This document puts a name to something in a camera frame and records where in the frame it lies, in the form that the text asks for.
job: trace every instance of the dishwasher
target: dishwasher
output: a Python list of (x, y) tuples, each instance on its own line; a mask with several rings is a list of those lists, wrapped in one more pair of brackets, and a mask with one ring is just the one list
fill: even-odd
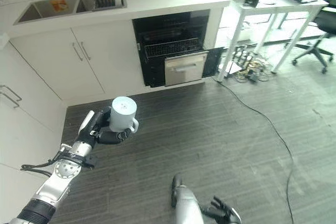
[(209, 10), (133, 20), (146, 86), (159, 87), (213, 76), (224, 48), (204, 49)]

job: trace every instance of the mug handle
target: mug handle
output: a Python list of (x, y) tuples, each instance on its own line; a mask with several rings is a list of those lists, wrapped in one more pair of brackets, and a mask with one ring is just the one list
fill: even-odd
[(132, 126), (130, 127), (130, 129), (131, 129), (131, 132), (132, 132), (132, 133), (135, 133), (135, 132), (137, 132), (137, 130), (138, 130), (139, 122), (138, 122), (137, 119), (135, 119), (135, 118), (133, 118), (132, 121), (133, 121), (134, 128), (133, 128), (133, 125), (132, 125)]

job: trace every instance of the dishwasher door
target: dishwasher door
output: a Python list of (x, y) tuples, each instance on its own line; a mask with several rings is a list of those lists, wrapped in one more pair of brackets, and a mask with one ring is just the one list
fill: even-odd
[(165, 85), (200, 80), (208, 51), (164, 59)]

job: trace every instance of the white countertop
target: white countertop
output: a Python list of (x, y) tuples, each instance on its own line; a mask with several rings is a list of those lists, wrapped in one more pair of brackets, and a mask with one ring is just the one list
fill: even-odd
[(45, 18), (13, 25), (31, 2), (0, 7), (0, 48), (10, 38), (69, 27), (226, 7), (230, 0), (126, 0), (127, 8)]

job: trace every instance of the office chair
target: office chair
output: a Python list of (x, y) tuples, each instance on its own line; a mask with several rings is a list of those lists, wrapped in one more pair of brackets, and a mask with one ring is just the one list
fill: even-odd
[(333, 5), (323, 8), (313, 22), (317, 24), (317, 27), (320, 30), (325, 31), (325, 34), (323, 34), (313, 45), (310, 43), (307, 45), (296, 44), (296, 47), (306, 49), (306, 51), (292, 60), (292, 64), (295, 66), (298, 63), (299, 58), (305, 55), (314, 54), (323, 65), (322, 73), (326, 73), (328, 65), (321, 54), (329, 55), (329, 62), (333, 60), (334, 54), (318, 48), (318, 45), (321, 43), (323, 38), (328, 37), (330, 34), (336, 35), (336, 8)]

